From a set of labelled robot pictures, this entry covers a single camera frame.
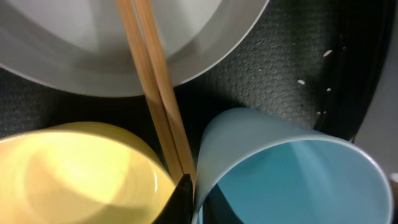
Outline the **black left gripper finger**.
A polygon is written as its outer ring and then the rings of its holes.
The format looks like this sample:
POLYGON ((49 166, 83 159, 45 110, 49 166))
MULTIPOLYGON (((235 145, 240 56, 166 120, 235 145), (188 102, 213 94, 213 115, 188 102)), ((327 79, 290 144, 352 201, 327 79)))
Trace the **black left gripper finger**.
POLYGON ((193 183, 184 174, 160 215, 153 224, 191 224, 193 216, 193 183))

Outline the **light blue plastic cup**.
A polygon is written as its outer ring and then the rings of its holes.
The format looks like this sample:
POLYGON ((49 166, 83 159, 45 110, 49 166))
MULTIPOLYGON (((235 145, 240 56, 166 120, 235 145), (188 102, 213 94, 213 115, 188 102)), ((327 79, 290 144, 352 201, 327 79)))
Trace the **light blue plastic cup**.
POLYGON ((340 138, 248 108, 206 127, 193 223, 391 223, 379 165, 340 138))

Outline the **yellow bowl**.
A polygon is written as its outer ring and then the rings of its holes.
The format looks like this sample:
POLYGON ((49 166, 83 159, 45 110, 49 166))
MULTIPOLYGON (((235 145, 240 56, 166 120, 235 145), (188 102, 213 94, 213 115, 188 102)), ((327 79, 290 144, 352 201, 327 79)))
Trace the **yellow bowl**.
POLYGON ((174 190, 149 145, 111 124, 1 139, 2 223, 152 223, 174 190))

